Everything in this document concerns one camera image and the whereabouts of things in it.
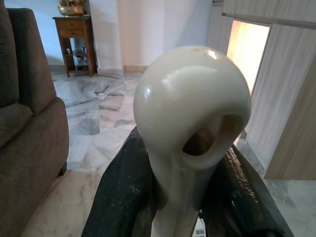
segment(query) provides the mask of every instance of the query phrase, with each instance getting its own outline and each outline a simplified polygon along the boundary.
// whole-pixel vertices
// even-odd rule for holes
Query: sofa cushion
[[[29,107],[17,103],[0,108],[0,148],[22,130],[32,115]]]
[[[15,43],[9,14],[0,0],[0,107],[19,100]]]

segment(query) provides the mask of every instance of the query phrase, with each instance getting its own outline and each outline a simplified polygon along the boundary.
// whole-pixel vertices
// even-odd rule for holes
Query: glossy white sculpture
[[[245,79],[219,52],[177,48],[145,71],[134,115],[157,179],[151,236],[189,237],[217,163],[248,122]]]

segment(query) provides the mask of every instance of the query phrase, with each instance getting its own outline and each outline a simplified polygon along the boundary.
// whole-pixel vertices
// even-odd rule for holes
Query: warm light
[[[257,77],[269,27],[233,21],[227,57],[245,77],[250,94]]]
[[[208,52],[208,55],[211,56],[212,58],[214,58],[215,60],[217,59],[217,57],[216,57],[216,55],[215,55],[215,52],[212,51],[212,50],[210,50],[210,51]]]

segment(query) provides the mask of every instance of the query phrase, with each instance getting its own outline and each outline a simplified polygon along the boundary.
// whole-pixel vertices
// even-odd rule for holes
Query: gold bowl
[[[82,16],[84,15],[83,6],[59,6],[58,10],[63,16]]]

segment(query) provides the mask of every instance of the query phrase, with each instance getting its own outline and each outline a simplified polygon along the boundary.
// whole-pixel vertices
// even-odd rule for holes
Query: wooden cabinet
[[[54,17],[56,23],[60,47],[63,52],[67,76],[69,73],[89,73],[90,76],[96,72],[96,60],[93,47],[90,17]],[[82,38],[86,52],[73,51],[70,38]],[[87,66],[76,66],[74,56],[86,57]]]

